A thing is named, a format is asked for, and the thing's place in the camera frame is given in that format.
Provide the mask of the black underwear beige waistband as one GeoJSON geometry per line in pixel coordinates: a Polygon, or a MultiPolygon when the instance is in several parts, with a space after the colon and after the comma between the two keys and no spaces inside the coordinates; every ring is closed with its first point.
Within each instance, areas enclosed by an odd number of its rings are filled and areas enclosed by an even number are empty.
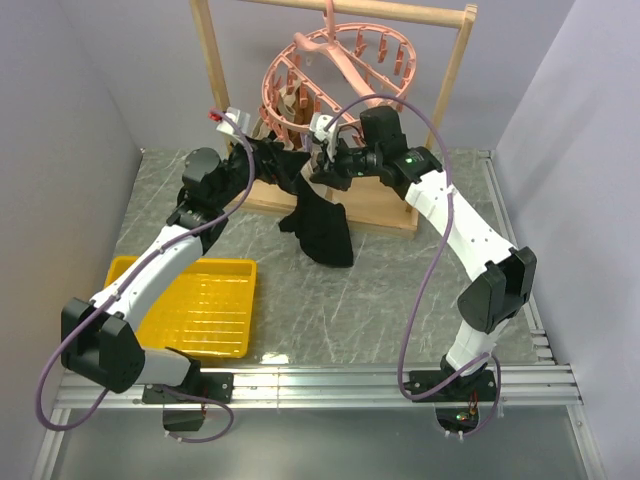
{"type": "Polygon", "coordinates": [[[304,254],[320,265],[350,268],[354,265],[346,210],[325,198],[327,187],[310,181],[307,162],[295,179],[296,206],[278,224],[282,233],[292,233],[304,254]]]}

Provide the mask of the pink round clip hanger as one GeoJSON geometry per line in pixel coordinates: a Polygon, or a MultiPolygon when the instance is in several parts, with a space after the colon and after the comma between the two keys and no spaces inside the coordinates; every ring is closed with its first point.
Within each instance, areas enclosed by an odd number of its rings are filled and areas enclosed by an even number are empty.
{"type": "Polygon", "coordinates": [[[364,97],[387,93],[404,98],[414,80],[417,55],[409,39],[384,25],[368,22],[338,24],[334,3],[323,3],[324,27],[310,33],[294,34],[293,41],[271,61],[261,85],[261,105],[271,117],[270,137],[293,150],[303,148],[303,135],[290,136],[275,111],[277,90],[294,83],[305,83],[315,92],[315,112],[334,114],[342,105],[331,97],[324,82],[312,78],[311,63],[336,72],[353,92],[364,97]]]}

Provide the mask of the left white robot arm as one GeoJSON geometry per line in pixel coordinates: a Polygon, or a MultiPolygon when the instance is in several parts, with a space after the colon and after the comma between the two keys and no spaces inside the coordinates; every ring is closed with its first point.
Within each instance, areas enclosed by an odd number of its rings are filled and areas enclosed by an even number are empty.
{"type": "Polygon", "coordinates": [[[185,159],[177,206],[147,250],[112,284],[90,300],[71,299],[61,312],[62,365],[114,393],[136,384],[165,385],[178,401],[202,388],[195,359],[175,349],[145,349],[136,331],[158,298],[218,240],[230,203],[254,180],[288,193],[310,155],[280,142],[235,145],[228,158],[208,147],[185,159]]]}

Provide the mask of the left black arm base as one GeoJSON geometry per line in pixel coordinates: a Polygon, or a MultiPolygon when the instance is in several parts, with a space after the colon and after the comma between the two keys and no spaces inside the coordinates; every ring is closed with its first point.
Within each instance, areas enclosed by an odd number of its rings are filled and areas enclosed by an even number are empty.
{"type": "Polygon", "coordinates": [[[206,443],[231,430],[235,422],[229,407],[233,389],[234,374],[231,372],[196,372],[179,386],[146,386],[141,403],[163,408],[162,425],[169,437],[185,443],[206,443]],[[227,413],[228,420],[222,430],[205,438],[184,437],[184,434],[197,433],[204,426],[209,407],[219,407],[227,413]]]}

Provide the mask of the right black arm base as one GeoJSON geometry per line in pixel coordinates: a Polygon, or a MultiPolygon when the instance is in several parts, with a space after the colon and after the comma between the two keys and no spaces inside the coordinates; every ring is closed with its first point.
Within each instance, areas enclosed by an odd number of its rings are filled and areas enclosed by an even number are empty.
{"type": "Polygon", "coordinates": [[[434,403],[435,416],[446,435],[465,439],[478,433],[497,413],[502,373],[485,366],[469,376],[449,380],[452,370],[412,370],[403,383],[413,403],[434,403]]]}

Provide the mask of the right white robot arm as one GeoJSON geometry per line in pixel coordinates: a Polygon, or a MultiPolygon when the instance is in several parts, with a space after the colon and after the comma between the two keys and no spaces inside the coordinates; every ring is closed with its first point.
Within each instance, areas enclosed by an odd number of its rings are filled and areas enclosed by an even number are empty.
{"type": "Polygon", "coordinates": [[[462,322],[441,361],[441,388],[460,400],[476,386],[475,373],[492,353],[507,323],[530,299],[537,258],[497,233],[455,187],[451,169],[427,148],[411,148],[399,115],[387,105],[363,111],[363,145],[338,136],[336,119],[313,115],[309,134],[321,153],[310,180],[347,190],[353,179],[376,177],[417,210],[441,235],[470,280],[459,295],[462,322]]]}

